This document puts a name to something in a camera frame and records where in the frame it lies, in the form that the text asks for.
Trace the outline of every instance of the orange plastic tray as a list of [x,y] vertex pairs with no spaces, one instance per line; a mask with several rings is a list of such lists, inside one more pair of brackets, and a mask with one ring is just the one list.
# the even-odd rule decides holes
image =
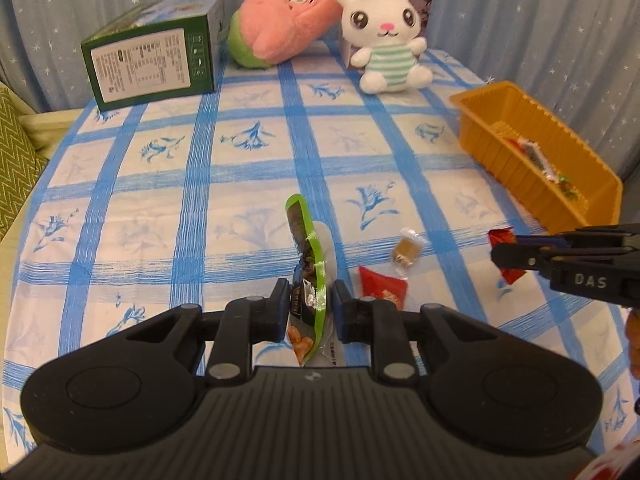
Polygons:
[[[450,97],[460,110],[460,146],[480,162],[550,233],[617,224],[622,182],[580,137],[510,81]],[[578,191],[569,200],[512,144],[537,142]]]

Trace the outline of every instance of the pink plush toy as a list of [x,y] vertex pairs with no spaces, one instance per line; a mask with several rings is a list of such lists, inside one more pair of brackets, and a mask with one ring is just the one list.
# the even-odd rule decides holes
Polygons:
[[239,65],[266,68],[305,50],[341,13],[335,0],[245,0],[231,17],[227,46]]

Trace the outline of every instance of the pillow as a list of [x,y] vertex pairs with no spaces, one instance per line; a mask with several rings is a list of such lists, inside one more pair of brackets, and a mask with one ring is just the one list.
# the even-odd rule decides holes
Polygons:
[[46,165],[20,126],[9,91],[0,89],[0,240]]

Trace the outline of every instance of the stuffed bunny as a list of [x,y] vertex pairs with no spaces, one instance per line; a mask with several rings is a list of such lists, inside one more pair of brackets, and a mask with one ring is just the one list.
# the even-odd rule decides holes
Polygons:
[[342,35],[361,47],[351,57],[366,67],[360,89],[367,94],[423,88],[433,73],[416,56],[427,48],[420,32],[420,16],[409,0],[336,0],[343,7]]

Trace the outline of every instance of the bed sheet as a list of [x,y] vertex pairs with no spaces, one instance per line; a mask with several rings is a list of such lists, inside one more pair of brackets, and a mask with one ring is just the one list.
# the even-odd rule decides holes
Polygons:
[[[220,310],[290,278],[284,203],[296,192],[331,229],[354,294],[357,266],[393,273],[400,229],[416,230],[428,242],[405,309],[441,303],[585,364],[605,393],[591,446],[633,437],[624,312],[533,273],[501,280],[486,232],[540,227],[457,143],[449,96],[484,82],[443,51],[420,62],[428,88],[368,96],[336,45],[316,43],[266,70],[223,64],[216,93],[104,113],[89,104],[34,190],[22,237],[2,395],[10,461],[34,446],[19,393],[39,365],[169,307]],[[362,345],[338,350],[338,364],[367,362]]]

